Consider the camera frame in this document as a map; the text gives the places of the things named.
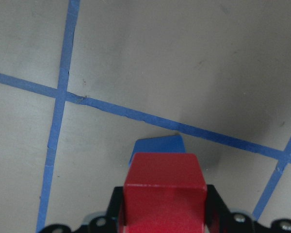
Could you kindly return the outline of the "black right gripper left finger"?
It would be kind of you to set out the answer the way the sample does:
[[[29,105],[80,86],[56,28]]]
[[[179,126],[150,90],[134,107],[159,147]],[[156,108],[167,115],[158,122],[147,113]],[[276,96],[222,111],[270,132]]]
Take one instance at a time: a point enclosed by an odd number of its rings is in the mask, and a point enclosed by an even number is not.
[[[104,212],[85,216],[83,223],[76,229],[64,224],[51,224],[40,230],[41,233],[119,233],[122,215],[123,187],[113,189],[108,207]]]

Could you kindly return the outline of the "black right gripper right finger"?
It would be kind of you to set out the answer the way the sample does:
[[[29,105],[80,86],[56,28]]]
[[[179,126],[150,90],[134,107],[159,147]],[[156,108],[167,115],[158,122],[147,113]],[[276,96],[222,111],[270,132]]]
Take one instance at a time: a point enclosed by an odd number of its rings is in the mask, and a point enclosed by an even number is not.
[[[266,227],[247,214],[230,211],[212,184],[207,185],[205,224],[210,233],[291,233],[291,219],[276,219]]]

